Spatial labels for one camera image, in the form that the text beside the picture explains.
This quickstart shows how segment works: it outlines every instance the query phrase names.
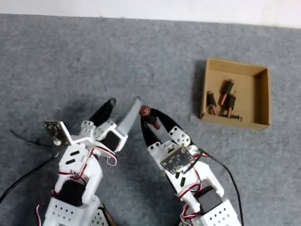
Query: cardboard tray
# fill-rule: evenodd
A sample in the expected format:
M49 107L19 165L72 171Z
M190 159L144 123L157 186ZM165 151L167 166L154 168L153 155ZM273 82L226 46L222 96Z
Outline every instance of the cardboard tray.
M218 114L226 113L225 109L218 105L218 101L221 96L222 85L229 79L234 81L231 93L236 96L232 115L243 117L242 121L211 115L206 106L206 94L207 91L211 91L214 94ZM267 128L271 124L269 70L264 66L214 58L208 59L200 119L251 129Z

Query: red wire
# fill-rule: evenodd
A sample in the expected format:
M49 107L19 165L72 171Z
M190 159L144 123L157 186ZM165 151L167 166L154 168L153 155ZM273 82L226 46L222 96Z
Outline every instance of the red wire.
M194 183L192 185L190 185L185 191L183 191L178 197L179 199L181 199L190 189L192 189L193 187L197 186L197 183Z

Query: white wire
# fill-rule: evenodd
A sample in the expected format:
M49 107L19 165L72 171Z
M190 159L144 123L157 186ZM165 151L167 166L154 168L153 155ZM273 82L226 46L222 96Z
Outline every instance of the white wire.
M110 151L110 150L108 150L108 149L105 149L105 148L99 148L99 147L95 147L95 148L97 148L98 150L100 150L100 151L102 151L102 152L107 153L108 155L111 156L111 157L109 157L109 158L113 158L113 159L115 160L114 164L111 164L111 163L109 163L109 158L107 158L107 164L108 164L109 166L116 166L116 165L117 165L117 157L116 157L116 155L115 155L114 152L112 152L112 151Z
M38 204L38 205L36 206L36 215L37 215L37 218L38 218L38 224L39 224L39 226L42 225L42 223L41 223L41 218L40 218L40 215L39 215L39 207L40 207L40 205L41 205L41 204Z

